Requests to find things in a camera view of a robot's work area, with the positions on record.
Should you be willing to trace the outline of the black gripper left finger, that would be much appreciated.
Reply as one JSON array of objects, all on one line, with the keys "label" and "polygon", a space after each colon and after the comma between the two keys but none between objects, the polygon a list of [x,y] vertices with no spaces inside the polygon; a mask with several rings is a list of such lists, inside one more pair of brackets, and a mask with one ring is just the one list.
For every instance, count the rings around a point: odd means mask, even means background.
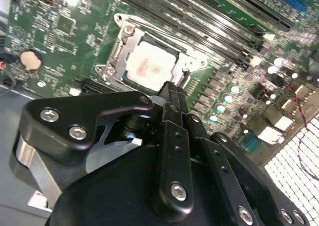
[{"label": "black gripper left finger", "polygon": [[158,146],[154,209],[180,222],[194,197],[177,88],[163,85],[163,105],[138,91],[32,100],[21,113],[15,156],[54,208],[75,181],[138,147]]}]

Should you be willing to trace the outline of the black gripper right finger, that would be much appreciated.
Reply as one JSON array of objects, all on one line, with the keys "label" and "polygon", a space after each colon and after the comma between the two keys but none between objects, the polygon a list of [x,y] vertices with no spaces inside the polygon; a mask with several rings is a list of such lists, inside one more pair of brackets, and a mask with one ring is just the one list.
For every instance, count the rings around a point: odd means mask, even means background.
[{"label": "black gripper right finger", "polygon": [[225,226],[308,226],[305,214],[223,133],[209,136],[177,88],[195,154],[208,167],[222,203]]}]

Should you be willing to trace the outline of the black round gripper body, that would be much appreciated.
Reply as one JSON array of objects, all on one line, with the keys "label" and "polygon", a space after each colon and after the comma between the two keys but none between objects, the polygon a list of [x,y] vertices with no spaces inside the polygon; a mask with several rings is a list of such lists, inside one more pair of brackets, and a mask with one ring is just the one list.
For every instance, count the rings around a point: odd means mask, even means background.
[{"label": "black round gripper body", "polygon": [[[168,226],[154,209],[159,147],[138,147],[75,181],[51,214],[53,226]],[[191,162],[194,206],[181,226],[233,226],[207,166]]]}]

